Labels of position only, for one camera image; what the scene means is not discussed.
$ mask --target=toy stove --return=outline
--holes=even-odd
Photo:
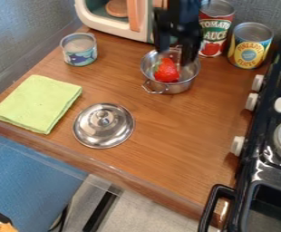
[[[230,207],[223,231],[281,232],[281,42],[265,76],[257,75],[246,109],[254,113],[247,136],[235,137],[239,156],[235,189],[217,185],[199,223],[208,231],[219,198]]]

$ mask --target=wooden countertop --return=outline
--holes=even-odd
[[[254,76],[266,67],[247,71],[223,56],[200,59],[191,90],[150,95],[141,88],[140,62],[152,45],[93,32],[99,51],[95,63],[65,64],[58,47],[0,95],[2,101],[31,74],[81,85],[82,96],[51,134],[3,122],[0,134],[198,218],[213,185],[234,183],[237,158],[229,147],[235,135],[246,133],[251,116],[243,111],[246,98]],[[94,150],[73,137],[77,114],[98,102],[118,103],[134,116],[135,131],[122,145]]]

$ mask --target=pot lid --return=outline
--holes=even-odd
[[[112,103],[99,103],[77,116],[73,134],[87,147],[107,149],[126,141],[133,128],[134,119],[127,109]]]

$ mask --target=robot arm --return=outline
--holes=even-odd
[[[153,22],[154,45],[159,53],[170,48],[170,37],[182,45],[181,65],[193,62],[203,40],[199,24],[199,0],[169,0],[168,9],[155,8]]]

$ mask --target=green towel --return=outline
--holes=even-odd
[[[81,86],[32,75],[0,103],[0,121],[49,134],[81,93]]]

